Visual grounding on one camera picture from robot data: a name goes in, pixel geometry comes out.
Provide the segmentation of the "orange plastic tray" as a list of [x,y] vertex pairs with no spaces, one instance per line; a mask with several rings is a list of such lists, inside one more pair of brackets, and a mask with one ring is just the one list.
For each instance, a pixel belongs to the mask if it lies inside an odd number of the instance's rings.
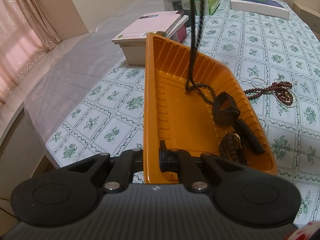
[[[202,153],[218,154],[219,144],[230,126],[215,124],[211,105],[195,92],[185,90],[190,49],[166,37],[149,33],[146,38],[143,172],[148,184],[177,182],[177,175],[163,172],[159,164],[160,142],[168,149],[188,151],[198,157]],[[224,64],[198,53],[194,80],[210,85],[216,94],[226,92],[236,102],[240,118],[255,134],[264,153],[253,154],[244,149],[251,168],[276,175],[278,168],[261,123],[247,96]]]

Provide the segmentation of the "stack of books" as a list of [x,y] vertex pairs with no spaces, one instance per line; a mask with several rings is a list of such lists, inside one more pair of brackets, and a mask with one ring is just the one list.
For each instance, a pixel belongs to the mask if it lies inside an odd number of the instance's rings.
[[187,35],[189,16],[180,11],[146,13],[112,39],[122,49],[129,65],[145,64],[146,37],[154,33],[176,42],[183,42]]

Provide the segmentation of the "floral patterned bed sheet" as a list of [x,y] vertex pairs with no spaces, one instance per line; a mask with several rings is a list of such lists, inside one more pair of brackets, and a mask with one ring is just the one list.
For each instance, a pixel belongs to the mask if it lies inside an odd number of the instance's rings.
[[[278,174],[299,189],[295,224],[319,220],[319,41],[294,13],[289,20],[232,10],[221,0],[206,18],[200,51],[225,64],[242,89],[273,82],[294,84],[297,102],[272,95],[251,105],[266,133]],[[142,66],[117,62],[72,108],[46,148],[63,167],[100,152],[112,156],[143,148]]]

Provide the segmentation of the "green glass lantern jar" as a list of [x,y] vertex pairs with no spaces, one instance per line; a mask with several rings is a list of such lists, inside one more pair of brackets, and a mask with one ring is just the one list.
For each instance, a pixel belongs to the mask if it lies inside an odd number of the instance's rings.
[[189,19],[187,20],[185,26],[188,28],[191,25],[190,21],[190,2],[189,0],[163,0],[165,11],[184,11],[184,15],[187,15]]

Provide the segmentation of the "green tissue pack bundle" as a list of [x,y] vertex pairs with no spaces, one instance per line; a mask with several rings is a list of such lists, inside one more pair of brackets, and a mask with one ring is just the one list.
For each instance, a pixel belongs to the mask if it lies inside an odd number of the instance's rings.
[[[195,1],[195,15],[200,16],[201,0]],[[220,0],[204,0],[204,16],[212,15],[220,4]]]

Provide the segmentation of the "pink curtain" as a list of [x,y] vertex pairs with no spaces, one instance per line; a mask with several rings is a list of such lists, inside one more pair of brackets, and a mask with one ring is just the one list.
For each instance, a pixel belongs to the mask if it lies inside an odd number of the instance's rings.
[[1,106],[60,42],[35,0],[1,0]]

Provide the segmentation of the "long white flat box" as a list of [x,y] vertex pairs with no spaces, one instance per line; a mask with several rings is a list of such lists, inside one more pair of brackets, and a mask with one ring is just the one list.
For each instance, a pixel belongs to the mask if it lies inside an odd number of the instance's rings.
[[230,0],[232,10],[241,10],[289,20],[290,12],[284,7],[241,0]]

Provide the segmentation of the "dark blue flat book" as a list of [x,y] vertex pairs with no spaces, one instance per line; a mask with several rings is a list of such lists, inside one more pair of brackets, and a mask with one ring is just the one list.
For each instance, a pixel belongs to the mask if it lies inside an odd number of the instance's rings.
[[251,3],[258,3],[258,4],[263,4],[263,5],[270,5],[273,7],[280,7],[284,8],[279,2],[274,1],[274,0],[266,0],[266,1],[255,1],[255,0],[236,0],[236,1],[246,1],[246,2],[251,2]]

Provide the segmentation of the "cardboard box on floor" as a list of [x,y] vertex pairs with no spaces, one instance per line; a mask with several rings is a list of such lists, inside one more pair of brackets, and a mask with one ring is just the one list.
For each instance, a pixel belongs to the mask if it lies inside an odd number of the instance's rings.
[[313,32],[320,34],[319,12],[295,2],[292,4],[292,9]]

